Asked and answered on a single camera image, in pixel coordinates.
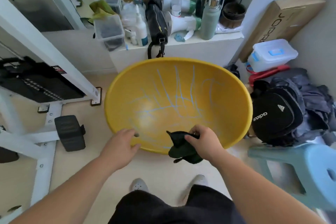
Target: white spray bottle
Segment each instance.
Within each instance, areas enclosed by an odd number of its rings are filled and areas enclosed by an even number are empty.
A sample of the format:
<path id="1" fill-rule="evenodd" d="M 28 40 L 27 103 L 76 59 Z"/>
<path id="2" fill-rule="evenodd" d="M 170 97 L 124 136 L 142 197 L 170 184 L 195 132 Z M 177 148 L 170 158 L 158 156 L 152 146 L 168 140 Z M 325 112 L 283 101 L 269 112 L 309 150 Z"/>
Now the white spray bottle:
<path id="1" fill-rule="evenodd" d="M 138 5 L 136 5 L 135 34 L 139 46 L 146 46 L 148 44 L 146 23 L 142 20 Z"/>

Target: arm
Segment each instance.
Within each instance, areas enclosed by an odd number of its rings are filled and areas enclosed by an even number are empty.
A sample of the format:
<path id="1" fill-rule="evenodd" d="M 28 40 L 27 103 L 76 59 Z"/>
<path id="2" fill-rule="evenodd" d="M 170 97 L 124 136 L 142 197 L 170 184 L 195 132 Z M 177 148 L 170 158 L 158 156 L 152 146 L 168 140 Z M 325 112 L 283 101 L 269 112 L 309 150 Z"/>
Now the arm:
<path id="1" fill-rule="evenodd" d="M 107 178 L 128 165 L 139 149 L 140 145 L 130 146 L 134 133 L 133 129 L 120 130 L 99 157 L 10 224 L 83 223 Z"/>
<path id="2" fill-rule="evenodd" d="M 191 136 L 185 139 L 218 169 L 246 223 L 325 223 L 301 202 L 225 151 L 210 128 L 196 125 L 190 133 L 200 134 L 198 140 Z"/>

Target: blue stool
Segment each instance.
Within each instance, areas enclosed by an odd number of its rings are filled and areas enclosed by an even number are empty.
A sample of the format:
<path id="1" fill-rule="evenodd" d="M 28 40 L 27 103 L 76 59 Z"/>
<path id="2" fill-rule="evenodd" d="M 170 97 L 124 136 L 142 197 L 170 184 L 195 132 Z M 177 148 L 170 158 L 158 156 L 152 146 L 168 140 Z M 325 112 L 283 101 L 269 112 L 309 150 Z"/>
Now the blue stool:
<path id="1" fill-rule="evenodd" d="M 291 164 L 306 191 L 291 195 L 309 208 L 336 209 L 336 150 L 305 143 L 297 147 L 251 147 L 248 156 L 258 160 L 263 176 L 272 183 L 267 160 Z"/>

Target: megaphone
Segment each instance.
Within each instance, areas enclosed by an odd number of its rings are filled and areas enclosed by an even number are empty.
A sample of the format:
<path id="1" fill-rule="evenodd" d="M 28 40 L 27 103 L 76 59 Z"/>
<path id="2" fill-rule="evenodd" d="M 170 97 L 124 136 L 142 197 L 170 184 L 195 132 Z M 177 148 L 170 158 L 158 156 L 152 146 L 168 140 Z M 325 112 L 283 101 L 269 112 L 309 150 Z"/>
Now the megaphone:
<path id="1" fill-rule="evenodd" d="M 201 19 L 195 16 L 175 17 L 170 12 L 165 12 L 165 20 L 167 23 L 168 35 L 177 31 L 192 31 L 191 36 L 195 30 L 201 27 Z"/>
<path id="2" fill-rule="evenodd" d="M 185 12 L 188 14 L 192 14 L 196 9 L 196 3 L 190 0 L 182 0 L 181 12 Z M 162 1 L 162 11 L 168 12 L 170 11 L 170 0 Z"/>

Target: dark green cloth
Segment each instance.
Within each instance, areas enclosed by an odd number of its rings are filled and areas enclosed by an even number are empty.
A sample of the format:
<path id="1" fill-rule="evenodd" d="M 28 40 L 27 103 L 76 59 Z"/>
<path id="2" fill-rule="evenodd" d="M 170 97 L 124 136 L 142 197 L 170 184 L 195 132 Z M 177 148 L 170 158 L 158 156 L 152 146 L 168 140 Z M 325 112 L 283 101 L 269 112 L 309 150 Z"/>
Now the dark green cloth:
<path id="1" fill-rule="evenodd" d="M 199 135 L 193 135 L 184 131 L 167 131 L 167 134 L 173 141 L 173 146 L 170 148 L 168 155 L 171 158 L 176 158 L 174 163 L 178 163 L 184 159 L 191 164 L 197 164 L 203 160 L 203 158 L 197 154 L 195 148 L 184 139 L 185 135 L 190 135 L 196 139 L 199 139 Z"/>

